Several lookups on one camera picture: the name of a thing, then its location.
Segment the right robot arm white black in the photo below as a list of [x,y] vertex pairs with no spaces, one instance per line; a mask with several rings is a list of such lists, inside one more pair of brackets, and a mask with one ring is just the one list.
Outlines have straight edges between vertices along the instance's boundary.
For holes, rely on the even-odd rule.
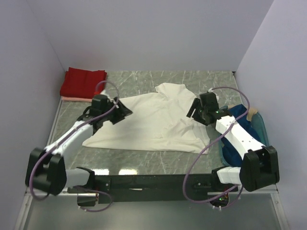
[[203,93],[195,98],[187,117],[209,126],[226,138],[238,152],[239,167],[223,167],[212,171],[218,184],[237,184],[252,192],[280,180],[278,154],[273,146],[265,146],[252,137],[228,110],[219,107],[216,94]]

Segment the white t shirt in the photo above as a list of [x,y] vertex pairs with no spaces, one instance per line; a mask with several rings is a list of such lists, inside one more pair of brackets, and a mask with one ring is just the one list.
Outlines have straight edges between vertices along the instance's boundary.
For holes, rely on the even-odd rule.
[[206,127],[187,113],[196,98],[184,84],[162,83],[155,92],[121,98],[132,111],[117,124],[107,121],[84,147],[200,153],[209,143]]

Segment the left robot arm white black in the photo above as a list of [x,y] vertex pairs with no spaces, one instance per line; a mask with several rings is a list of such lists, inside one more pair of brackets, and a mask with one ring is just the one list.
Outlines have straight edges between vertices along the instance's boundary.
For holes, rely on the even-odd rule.
[[43,149],[35,148],[31,151],[25,177],[25,184],[30,192],[37,189],[56,196],[64,188],[94,188],[93,170],[84,167],[68,170],[65,162],[104,122],[109,121],[115,125],[132,113],[118,97],[109,99],[105,95],[94,96],[91,105],[86,107],[63,136]]

